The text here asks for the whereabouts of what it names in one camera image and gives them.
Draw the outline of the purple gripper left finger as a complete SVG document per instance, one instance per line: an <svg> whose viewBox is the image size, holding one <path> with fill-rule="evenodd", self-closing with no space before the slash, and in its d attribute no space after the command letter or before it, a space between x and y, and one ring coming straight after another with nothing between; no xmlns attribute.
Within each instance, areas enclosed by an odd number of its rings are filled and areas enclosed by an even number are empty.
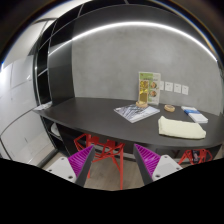
<svg viewBox="0 0 224 224"><path fill-rule="evenodd" d="M83 187L94 155L95 148L89 146L70 157L60 157L47 168L47 171Z"/></svg>

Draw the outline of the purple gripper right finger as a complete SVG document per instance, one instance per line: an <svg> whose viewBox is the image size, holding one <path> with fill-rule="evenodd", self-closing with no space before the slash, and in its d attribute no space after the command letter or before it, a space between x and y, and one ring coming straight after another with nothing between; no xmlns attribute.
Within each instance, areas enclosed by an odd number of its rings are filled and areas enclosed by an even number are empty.
<svg viewBox="0 0 224 224"><path fill-rule="evenodd" d="M160 156L138 144L134 145L133 154L145 185L182 169L169 155Z"/></svg>

